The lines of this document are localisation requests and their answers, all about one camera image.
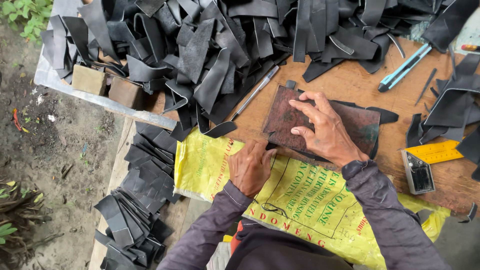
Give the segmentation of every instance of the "gray long sleeve shirt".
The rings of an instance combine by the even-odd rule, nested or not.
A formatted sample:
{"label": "gray long sleeve shirt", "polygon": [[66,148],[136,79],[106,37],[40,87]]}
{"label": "gray long sleeve shirt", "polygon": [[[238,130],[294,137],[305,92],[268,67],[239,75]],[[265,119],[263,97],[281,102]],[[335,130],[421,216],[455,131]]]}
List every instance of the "gray long sleeve shirt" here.
{"label": "gray long sleeve shirt", "polygon": [[[423,232],[417,215],[400,204],[395,187],[374,161],[352,161],[342,173],[348,189],[363,207],[389,270],[451,269]],[[157,270],[203,269],[227,229],[251,202],[229,180],[211,208],[191,225]],[[249,234],[251,237],[242,239],[235,250],[227,269],[290,270],[292,265],[319,269],[320,260],[324,262],[322,270],[346,269],[344,264],[332,261],[328,251],[287,233],[263,228]],[[262,246],[262,241],[269,242]]]}

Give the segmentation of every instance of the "hand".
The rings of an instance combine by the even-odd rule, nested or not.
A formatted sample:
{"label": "hand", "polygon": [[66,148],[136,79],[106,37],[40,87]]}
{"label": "hand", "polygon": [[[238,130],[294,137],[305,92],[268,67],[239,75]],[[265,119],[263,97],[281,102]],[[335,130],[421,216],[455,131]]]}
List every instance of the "hand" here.
{"label": "hand", "polygon": [[328,159],[338,167],[354,160],[366,161],[369,157],[362,153],[347,134],[340,116],[333,110],[322,92],[304,92],[300,100],[315,100],[316,106],[290,100],[292,107],[302,111],[315,125],[315,132],[304,126],[292,128],[294,135],[300,135],[307,143],[307,149]]}
{"label": "hand", "polygon": [[243,148],[228,158],[230,180],[247,197],[257,195],[270,178],[270,158],[276,149],[266,151],[267,142],[248,140]]}

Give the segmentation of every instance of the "dirt ground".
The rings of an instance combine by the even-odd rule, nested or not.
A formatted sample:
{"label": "dirt ground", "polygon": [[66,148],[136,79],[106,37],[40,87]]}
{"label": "dirt ground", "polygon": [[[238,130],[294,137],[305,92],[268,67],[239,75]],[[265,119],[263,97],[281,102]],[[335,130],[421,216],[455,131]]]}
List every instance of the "dirt ground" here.
{"label": "dirt ground", "polygon": [[[107,192],[123,117],[36,87],[32,79],[41,47],[18,34],[0,25],[0,176],[31,189],[36,184],[45,194],[42,209],[52,221],[35,227],[34,240],[65,233],[37,248],[22,269],[34,269],[33,264],[39,269],[40,264],[46,270],[84,270],[100,220],[92,206]],[[29,133],[12,121],[15,108]],[[69,165],[62,179],[62,168]]]}

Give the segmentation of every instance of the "pen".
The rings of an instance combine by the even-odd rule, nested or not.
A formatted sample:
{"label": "pen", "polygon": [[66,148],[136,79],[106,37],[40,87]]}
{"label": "pen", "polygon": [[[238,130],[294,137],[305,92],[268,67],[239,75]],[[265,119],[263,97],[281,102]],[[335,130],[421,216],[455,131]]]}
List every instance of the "pen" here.
{"label": "pen", "polygon": [[278,71],[278,66],[275,66],[268,74],[265,76],[264,80],[262,83],[255,89],[255,91],[250,95],[250,97],[243,103],[243,105],[240,107],[240,109],[232,116],[232,119],[230,121],[233,121],[244,109],[247,107],[248,103],[252,98],[255,97],[255,95],[262,90],[262,88],[265,87],[265,85],[270,82],[270,79],[275,75],[275,73]]}

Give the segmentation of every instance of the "yellow ruler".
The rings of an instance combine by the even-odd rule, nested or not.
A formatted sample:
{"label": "yellow ruler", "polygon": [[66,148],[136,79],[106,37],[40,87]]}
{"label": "yellow ruler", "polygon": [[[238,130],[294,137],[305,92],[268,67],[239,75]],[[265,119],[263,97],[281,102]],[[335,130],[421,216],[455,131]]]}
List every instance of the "yellow ruler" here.
{"label": "yellow ruler", "polygon": [[448,140],[436,144],[426,144],[406,148],[405,151],[408,151],[410,154],[428,164],[433,164],[462,158],[463,155],[455,149],[458,144],[459,142],[457,141]]}

